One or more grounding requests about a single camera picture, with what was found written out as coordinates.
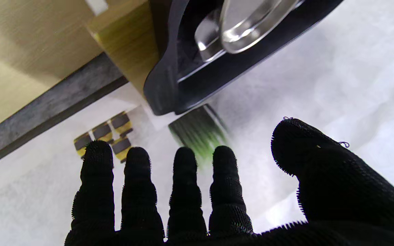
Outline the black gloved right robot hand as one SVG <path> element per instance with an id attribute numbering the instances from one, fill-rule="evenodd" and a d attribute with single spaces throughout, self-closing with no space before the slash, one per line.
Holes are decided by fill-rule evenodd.
<path id="1" fill-rule="evenodd" d="M 242 197 L 236 157 L 226 146 L 213 153 L 212 213 L 206 226 L 197 162 L 177 150 L 167 231 L 157 211 L 148 153 L 127 153 L 121 228 L 114 215 L 113 157 L 108 143 L 86 146 L 66 246 L 394 246 L 394 186 L 356 154 L 319 129 L 285 118 L 272 135 L 277 166 L 299 181 L 297 200 L 306 221 L 254 233 Z"/>

